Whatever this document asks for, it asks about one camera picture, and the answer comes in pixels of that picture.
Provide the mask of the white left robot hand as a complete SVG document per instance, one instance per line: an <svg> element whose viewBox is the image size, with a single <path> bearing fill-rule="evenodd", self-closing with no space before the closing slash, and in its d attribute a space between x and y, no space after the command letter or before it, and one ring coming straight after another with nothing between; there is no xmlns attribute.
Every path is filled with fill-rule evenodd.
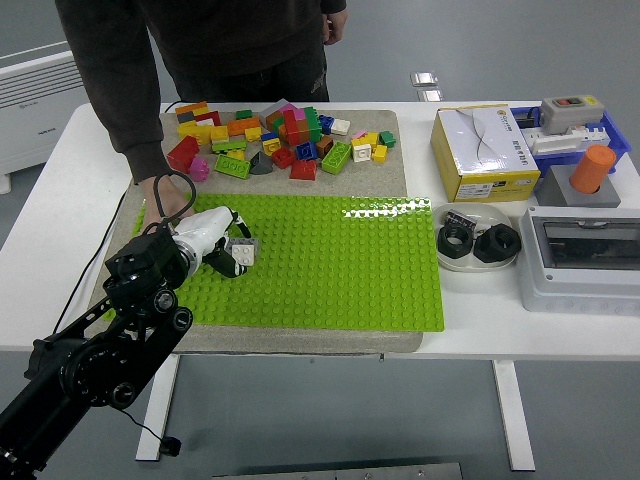
<svg viewBox="0 0 640 480"><path fill-rule="evenodd" d="M227 278L236 278L253 266L259 250L237 211L216 207L181 220L173 240L192 276L206 263Z"/></svg>

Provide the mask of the person's right hand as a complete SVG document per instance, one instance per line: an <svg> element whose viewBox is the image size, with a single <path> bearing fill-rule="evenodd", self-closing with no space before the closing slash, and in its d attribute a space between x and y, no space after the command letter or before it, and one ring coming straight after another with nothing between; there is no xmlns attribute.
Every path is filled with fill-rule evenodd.
<svg viewBox="0 0 640 480"><path fill-rule="evenodd" d="M178 213L180 219L192 216L192 207L186 209L188 203L184 193L173 183L172 177L164 175L142 180L138 183L145 199L145 215L143 227L159 223L164 217L174 217Z"/></svg>

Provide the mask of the person's left hand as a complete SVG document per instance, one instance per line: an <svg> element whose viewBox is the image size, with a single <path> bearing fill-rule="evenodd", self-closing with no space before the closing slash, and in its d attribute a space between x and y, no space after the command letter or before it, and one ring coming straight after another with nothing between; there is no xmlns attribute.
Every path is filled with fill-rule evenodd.
<svg viewBox="0 0 640 480"><path fill-rule="evenodd" d="M340 42L344 37L349 11L343 9L336 13L323 14L323 43L326 46Z"/></svg>

